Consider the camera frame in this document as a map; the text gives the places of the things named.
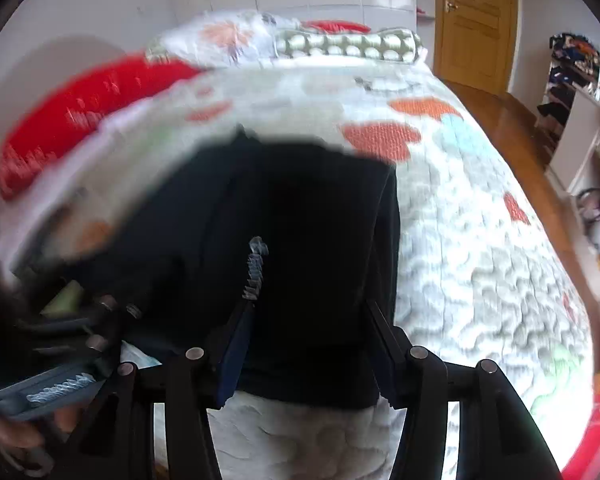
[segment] wooden floor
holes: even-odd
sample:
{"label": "wooden floor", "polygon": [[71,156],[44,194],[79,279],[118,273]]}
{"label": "wooden floor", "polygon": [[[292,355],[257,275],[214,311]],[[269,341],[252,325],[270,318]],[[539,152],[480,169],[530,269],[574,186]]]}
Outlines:
{"label": "wooden floor", "polygon": [[544,177],[546,156],[534,141],[534,131],[519,109],[500,98],[462,86],[446,83],[484,129],[490,141],[509,164],[564,268],[583,299],[594,340],[596,371],[600,370],[600,312],[582,274],[563,221],[562,203]]}

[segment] white shelf unit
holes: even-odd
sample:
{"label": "white shelf unit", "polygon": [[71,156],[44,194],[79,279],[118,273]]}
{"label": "white shelf unit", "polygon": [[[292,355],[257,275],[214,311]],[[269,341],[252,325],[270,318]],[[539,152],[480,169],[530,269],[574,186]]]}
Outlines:
{"label": "white shelf unit", "polygon": [[600,188],[600,103],[576,87],[573,107],[546,176],[563,201],[564,219],[573,250],[587,285],[598,301],[600,320],[600,267],[598,254],[586,235],[576,197]]}
{"label": "white shelf unit", "polygon": [[429,53],[427,65],[433,69],[434,46],[436,43],[436,0],[416,0],[416,5],[424,14],[416,12],[416,32]]}

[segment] pillow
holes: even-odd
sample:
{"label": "pillow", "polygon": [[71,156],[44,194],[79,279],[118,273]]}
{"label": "pillow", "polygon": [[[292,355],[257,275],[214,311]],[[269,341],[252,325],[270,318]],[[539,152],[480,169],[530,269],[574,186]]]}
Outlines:
{"label": "pillow", "polygon": [[423,54],[420,37],[404,28],[388,28],[373,34],[314,34],[283,30],[276,35],[279,57],[354,56],[415,63]]}
{"label": "pillow", "polygon": [[135,55],[71,80],[7,135],[0,150],[0,195],[10,200],[27,189],[47,164],[93,133],[104,116],[200,72],[180,60]]}
{"label": "pillow", "polygon": [[159,36],[151,56],[176,56],[196,66],[228,67],[275,56],[273,39],[279,28],[298,28],[288,20],[257,10],[211,12]]}
{"label": "pillow", "polygon": [[302,28],[316,28],[330,34],[338,32],[361,32],[362,34],[366,34],[371,32],[371,27],[362,25],[362,23],[343,22],[342,20],[312,20],[310,22],[302,22]]}

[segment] screw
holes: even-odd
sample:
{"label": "screw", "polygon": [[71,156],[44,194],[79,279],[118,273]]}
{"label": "screw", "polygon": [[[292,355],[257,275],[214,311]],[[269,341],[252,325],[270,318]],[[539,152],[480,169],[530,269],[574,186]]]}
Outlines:
{"label": "screw", "polygon": [[416,359],[426,359],[429,355],[429,351],[424,346],[412,346],[409,353]]}
{"label": "screw", "polygon": [[106,308],[107,310],[113,310],[118,305],[116,298],[114,298],[110,294],[107,294],[106,296],[101,297],[98,300],[98,303],[103,305],[104,308]]}
{"label": "screw", "polygon": [[89,336],[86,345],[87,348],[92,348],[94,350],[97,350],[98,352],[103,352],[105,348],[109,345],[109,341],[104,339],[99,334],[94,334]]}
{"label": "screw", "polygon": [[131,372],[134,371],[134,364],[133,363],[122,363],[119,367],[118,367],[118,375],[129,375]]}
{"label": "screw", "polygon": [[498,365],[491,359],[483,359],[480,362],[480,368],[482,368],[488,374],[493,374],[498,371]]}
{"label": "screw", "polygon": [[197,361],[205,354],[205,351],[199,346],[194,346],[193,348],[189,348],[187,350],[185,357],[190,361]]}

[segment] person's hand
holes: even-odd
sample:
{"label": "person's hand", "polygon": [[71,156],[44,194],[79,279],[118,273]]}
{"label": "person's hand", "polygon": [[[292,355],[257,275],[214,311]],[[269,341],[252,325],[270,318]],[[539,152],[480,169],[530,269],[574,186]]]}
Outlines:
{"label": "person's hand", "polygon": [[[65,406],[54,412],[54,421],[60,431],[71,433],[80,420],[80,406]],[[32,449],[44,444],[36,427],[30,422],[13,422],[0,417],[0,444],[5,447]]]}

